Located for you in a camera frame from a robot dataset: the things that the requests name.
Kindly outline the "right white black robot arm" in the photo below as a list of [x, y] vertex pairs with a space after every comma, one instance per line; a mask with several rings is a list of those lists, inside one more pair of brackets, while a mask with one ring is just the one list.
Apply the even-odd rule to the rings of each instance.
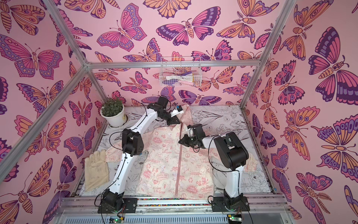
[[187, 134], [179, 140], [179, 144], [193, 149], [216, 149], [226, 170], [213, 167], [214, 170], [226, 174], [223, 190], [223, 202], [226, 209], [249, 211], [247, 198], [241, 191], [241, 180], [249, 159], [249, 153], [236, 133], [228, 132], [221, 135], [206, 135], [202, 124], [189, 125]]

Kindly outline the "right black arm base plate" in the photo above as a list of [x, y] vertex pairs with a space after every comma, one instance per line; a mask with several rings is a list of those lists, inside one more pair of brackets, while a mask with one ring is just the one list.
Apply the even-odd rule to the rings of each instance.
[[236, 198], [214, 197], [211, 206], [213, 212], [250, 211], [248, 199], [241, 196]]

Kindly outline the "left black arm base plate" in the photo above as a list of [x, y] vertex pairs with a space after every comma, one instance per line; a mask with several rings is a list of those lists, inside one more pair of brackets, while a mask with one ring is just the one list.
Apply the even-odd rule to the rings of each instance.
[[137, 202], [137, 198], [103, 199], [98, 208], [98, 214], [135, 213]]

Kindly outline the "pink printed hooded jacket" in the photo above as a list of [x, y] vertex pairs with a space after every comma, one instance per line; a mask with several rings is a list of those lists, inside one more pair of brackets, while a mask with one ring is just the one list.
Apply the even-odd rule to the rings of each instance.
[[[157, 127], [143, 135], [144, 151], [126, 156], [121, 144], [106, 150], [105, 160], [118, 165], [115, 184], [129, 196], [170, 197], [202, 200], [222, 188], [229, 196], [240, 194], [243, 167], [226, 168], [215, 146], [215, 135], [232, 131], [229, 117], [237, 106], [184, 106], [181, 124]], [[202, 124], [208, 136], [206, 149], [192, 149], [179, 144], [187, 127]]]

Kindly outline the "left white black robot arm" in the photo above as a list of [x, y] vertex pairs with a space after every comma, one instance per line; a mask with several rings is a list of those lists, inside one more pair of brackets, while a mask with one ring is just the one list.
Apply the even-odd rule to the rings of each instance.
[[131, 167], [144, 150], [144, 141], [142, 134], [157, 118], [167, 122], [167, 125], [177, 125], [181, 121], [177, 115], [183, 113], [180, 105], [176, 106], [173, 111], [167, 111], [169, 100], [166, 97], [159, 97], [157, 102], [145, 106], [143, 116], [130, 128], [125, 128], [122, 133], [122, 146], [114, 147], [121, 151], [121, 167], [117, 170], [112, 183], [100, 194], [99, 213], [109, 212], [118, 213], [124, 211], [124, 193], [127, 178]]

